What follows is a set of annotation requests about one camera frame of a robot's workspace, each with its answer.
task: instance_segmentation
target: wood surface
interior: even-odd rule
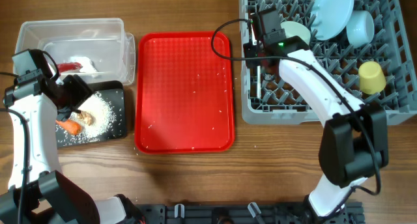
[[[413,58],[417,52],[415,0],[401,0]],[[238,18],[238,0],[0,0],[0,71],[12,71],[20,26],[31,20],[121,18],[136,43],[147,33],[213,31]],[[233,55],[240,55],[238,25],[224,29]],[[275,203],[301,201],[319,181],[318,162],[323,128],[254,126],[242,119],[240,63],[233,64],[236,141],[217,154],[150,156],[134,147],[136,86],[126,88],[129,134],[106,143],[59,150],[63,173],[94,199],[122,193],[134,203]],[[0,90],[12,78],[0,76]],[[12,171],[10,117],[0,117],[0,193],[7,191]],[[358,191],[368,223],[417,222],[417,119],[389,132],[390,164],[382,171],[382,193],[371,197]],[[365,186],[374,189],[374,180]]]

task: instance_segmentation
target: dish rack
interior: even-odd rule
[[[239,0],[239,18],[252,12],[276,7],[281,21],[297,21],[310,29],[314,0]],[[396,125],[417,114],[417,79],[405,32],[399,0],[355,0],[354,10],[367,10],[375,24],[370,44],[354,49],[346,31],[326,41],[314,39],[310,49],[317,60],[353,96],[367,104],[379,104],[386,110],[388,124]],[[240,24],[242,44],[249,41],[249,31]],[[386,88],[371,96],[359,89],[358,68],[367,61],[378,62],[386,77]],[[256,95],[257,73],[242,62],[242,117],[250,124],[300,124],[318,121],[317,115],[290,85],[279,77],[263,83],[262,96]]]

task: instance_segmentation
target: clear plastic bin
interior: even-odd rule
[[[134,82],[136,53],[134,37],[124,32],[118,18],[27,21],[20,28],[16,53],[25,49],[47,51],[57,64],[71,57],[88,57],[97,73],[77,73],[86,83],[117,80]]]

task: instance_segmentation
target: carrot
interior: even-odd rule
[[[59,120],[55,120],[57,122],[58,125],[60,125],[62,128],[64,128],[64,130],[66,130],[68,133],[72,134],[72,135],[77,135],[82,131],[82,127],[77,123],[74,122],[73,120],[66,120],[65,122],[61,122]]]

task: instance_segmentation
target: black cable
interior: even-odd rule
[[[42,52],[51,59],[53,65],[55,66],[55,75],[53,77],[51,77],[51,79],[53,81],[57,81],[58,77],[59,77],[59,69],[58,69],[57,63],[55,63],[55,61],[52,59],[52,56],[48,52],[46,52],[46,51],[42,51]]]
[[[8,73],[8,72],[0,72],[0,75],[6,75],[6,76],[12,76],[12,77],[19,77],[19,75],[17,75],[17,74],[12,74],[12,73]]]
[[[338,210],[346,203],[347,199],[352,195],[353,192],[356,191],[356,189],[360,189],[360,190],[362,190],[362,191],[364,191],[364,192],[366,192],[370,195],[378,195],[381,192],[381,174],[379,172],[379,166],[378,166],[378,163],[377,163],[377,160],[376,160],[376,155],[375,155],[375,150],[373,148],[372,140],[369,137],[362,121],[359,119],[358,115],[352,109],[352,107],[347,103],[345,97],[343,97],[340,94],[340,92],[333,86],[333,84],[322,73],[320,73],[313,65],[308,64],[308,63],[306,63],[304,61],[301,61],[299,59],[292,58],[292,57],[269,56],[269,57],[248,57],[248,58],[239,57],[239,58],[233,58],[233,57],[227,57],[225,55],[222,55],[222,54],[220,54],[216,51],[216,48],[214,47],[214,38],[216,37],[216,34],[221,29],[223,29],[225,26],[230,25],[232,23],[239,22],[239,21],[245,21],[248,24],[250,24],[252,22],[251,20],[247,20],[247,19],[235,19],[235,20],[231,20],[231,21],[228,21],[228,22],[224,23],[223,25],[219,26],[219,28],[217,28],[214,31],[213,36],[211,38],[211,48],[217,56],[219,56],[223,59],[230,60],[230,61],[256,61],[256,60],[263,60],[263,59],[285,59],[285,60],[288,60],[288,61],[293,61],[293,62],[296,62],[298,64],[304,65],[305,67],[309,68],[311,71],[316,73],[332,89],[332,91],[340,99],[341,103],[343,105],[345,105],[346,108],[351,112],[351,115],[352,115],[353,119],[357,122],[357,124],[359,126],[359,129],[362,132],[363,137],[365,138],[366,144],[368,145],[368,149],[369,149],[369,152],[370,152],[371,157],[372,157],[372,162],[373,162],[373,166],[374,166],[374,170],[375,170],[375,180],[376,180],[376,183],[377,183],[376,190],[371,191],[371,190],[369,190],[367,188],[364,188],[362,186],[352,186],[351,190],[348,192],[348,194],[346,194],[346,196],[343,198],[343,200],[336,206],[336,208],[329,215],[324,217],[324,219],[329,219],[332,216],[337,215]]]
[[[7,112],[16,115],[22,124],[23,134],[24,134],[24,148],[23,148],[23,179],[22,186],[20,188],[20,200],[18,208],[18,223],[23,223],[23,214],[25,212],[26,204],[26,182],[27,182],[27,173],[29,172],[29,130],[27,129],[27,121],[23,115],[17,111],[11,109],[0,108],[0,112]]]

